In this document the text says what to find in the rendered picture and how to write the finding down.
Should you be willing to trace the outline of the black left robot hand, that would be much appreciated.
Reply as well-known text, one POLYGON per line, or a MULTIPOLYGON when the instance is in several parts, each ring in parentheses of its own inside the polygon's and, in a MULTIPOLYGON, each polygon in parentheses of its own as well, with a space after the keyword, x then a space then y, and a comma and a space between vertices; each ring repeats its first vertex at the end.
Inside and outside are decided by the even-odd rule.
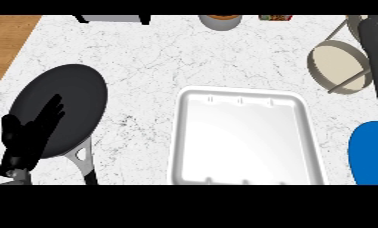
POLYGON ((31 171, 38 163, 48 138, 65 115, 62 96, 56 94, 46 103, 37 118, 25 125, 17 117, 1 117, 1 142, 6 151, 0 163, 0 176, 12 177, 16 170, 31 171))

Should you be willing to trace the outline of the white tray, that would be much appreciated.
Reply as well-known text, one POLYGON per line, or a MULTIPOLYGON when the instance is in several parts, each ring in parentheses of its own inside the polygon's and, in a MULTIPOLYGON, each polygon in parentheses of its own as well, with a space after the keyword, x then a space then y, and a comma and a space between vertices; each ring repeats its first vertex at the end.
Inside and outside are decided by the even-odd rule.
POLYGON ((304 98, 294 92, 187 86, 175 100, 173 185, 325 185, 304 98))

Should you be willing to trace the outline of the black frying pan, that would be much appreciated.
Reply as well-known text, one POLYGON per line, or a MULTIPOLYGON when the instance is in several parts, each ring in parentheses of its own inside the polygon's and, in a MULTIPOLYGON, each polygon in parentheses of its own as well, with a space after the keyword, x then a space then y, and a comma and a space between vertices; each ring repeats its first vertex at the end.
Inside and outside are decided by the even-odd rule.
POLYGON ((82 64, 66 64, 46 71, 22 89, 9 113, 22 123, 34 120, 47 101, 59 94, 65 116, 41 154, 65 156, 77 165, 87 185, 97 184, 91 133, 106 108, 108 88, 100 73, 82 64))

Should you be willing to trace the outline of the grey appliance with black legs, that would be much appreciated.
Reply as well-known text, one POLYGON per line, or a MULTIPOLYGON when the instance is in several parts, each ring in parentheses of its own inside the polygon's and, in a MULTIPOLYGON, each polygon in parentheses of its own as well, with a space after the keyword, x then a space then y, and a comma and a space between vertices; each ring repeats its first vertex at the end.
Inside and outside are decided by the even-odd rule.
POLYGON ((79 23, 88 22, 140 22, 143 25, 150 23, 149 15, 75 15, 79 23))

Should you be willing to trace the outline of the grey cup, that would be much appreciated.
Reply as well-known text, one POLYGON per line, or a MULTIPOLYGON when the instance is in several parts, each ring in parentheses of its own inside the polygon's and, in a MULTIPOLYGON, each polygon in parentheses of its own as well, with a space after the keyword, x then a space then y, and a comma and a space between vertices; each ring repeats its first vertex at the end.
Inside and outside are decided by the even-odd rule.
POLYGON ((232 19, 223 19, 223 18, 215 19, 208 15, 201 15, 199 20, 201 20, 202 24, 209 29, 212 29, 215 31, 229 31, 239 25, 240 20, 242 20, 242 16, 237 15, 232 19))

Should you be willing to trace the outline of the red patterned box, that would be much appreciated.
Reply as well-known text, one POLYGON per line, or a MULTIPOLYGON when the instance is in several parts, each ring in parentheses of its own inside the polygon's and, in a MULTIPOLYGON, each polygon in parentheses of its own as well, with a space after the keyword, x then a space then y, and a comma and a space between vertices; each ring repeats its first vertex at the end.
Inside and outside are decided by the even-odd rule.
POLYGON ((263 21, 289 21, 292 15, 258 15, 258 19, 263 21))

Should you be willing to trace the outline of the blue plate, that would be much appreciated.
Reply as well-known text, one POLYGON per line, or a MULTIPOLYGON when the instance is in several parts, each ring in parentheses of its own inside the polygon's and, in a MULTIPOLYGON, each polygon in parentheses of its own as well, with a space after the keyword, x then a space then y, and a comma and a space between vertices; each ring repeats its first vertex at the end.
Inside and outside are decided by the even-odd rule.
POLYGON ((378 185, 378 121, 354 129, 348 140, 348 164, 357 185, 378 185))

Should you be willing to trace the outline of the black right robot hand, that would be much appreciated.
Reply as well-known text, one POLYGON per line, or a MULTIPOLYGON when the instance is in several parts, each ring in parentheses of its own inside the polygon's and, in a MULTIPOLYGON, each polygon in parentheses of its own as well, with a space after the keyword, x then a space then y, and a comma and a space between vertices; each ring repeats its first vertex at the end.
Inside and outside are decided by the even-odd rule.
POLYGON ((359 23, 360 45, 367 54, 369 67, 378 97, 378 15, 369 15, 359 23))

